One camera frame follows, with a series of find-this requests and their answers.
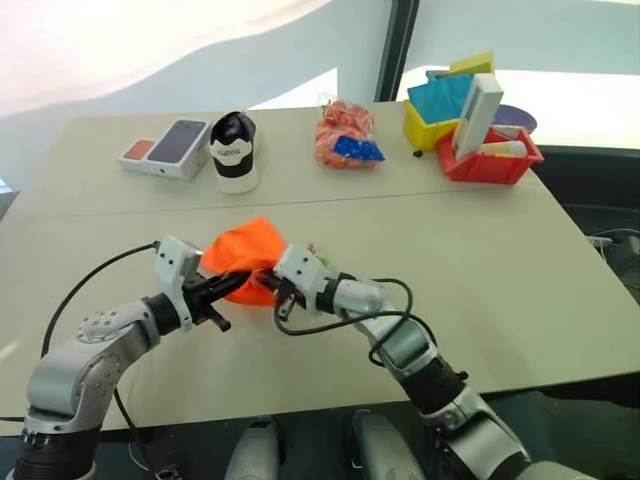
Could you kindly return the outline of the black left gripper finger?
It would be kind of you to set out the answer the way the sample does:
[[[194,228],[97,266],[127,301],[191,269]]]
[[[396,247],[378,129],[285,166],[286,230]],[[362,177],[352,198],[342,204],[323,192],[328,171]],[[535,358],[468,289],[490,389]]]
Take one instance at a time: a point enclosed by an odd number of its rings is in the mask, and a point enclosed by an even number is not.
[[[228,330],[231,329],[231,323],[223,315],[221,315],[212,305],[206,306],[205,315],[222,332],[227,332]]]
[[[251,272],[238,270],[225,272],[211,278],[211,299],[218,301],[239,290],[249,279]]]

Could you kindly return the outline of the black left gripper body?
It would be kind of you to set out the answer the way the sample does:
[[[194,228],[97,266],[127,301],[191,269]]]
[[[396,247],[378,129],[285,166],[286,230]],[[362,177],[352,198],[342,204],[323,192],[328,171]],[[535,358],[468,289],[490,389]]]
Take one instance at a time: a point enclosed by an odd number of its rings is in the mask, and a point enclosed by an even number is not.
[[[205,315],[205,308],[207,305],[212,305],[215,302],[211,299],[212,277],[205,278],[202,274],[196,272],[187,278],[183,284],[183,298],[189,309],[194,325],[200,325],[209,320]]]

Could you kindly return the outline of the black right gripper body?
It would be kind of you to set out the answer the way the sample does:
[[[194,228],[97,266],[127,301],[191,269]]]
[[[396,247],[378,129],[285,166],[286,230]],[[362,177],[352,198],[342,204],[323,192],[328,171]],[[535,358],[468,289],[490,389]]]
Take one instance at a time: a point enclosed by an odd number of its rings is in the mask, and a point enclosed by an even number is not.
[[[274,295],[278,316],[289,316],[295,306],[306,308],[304,295],[291,281],[280,278],[273,270],[261,270],[259,283]]]

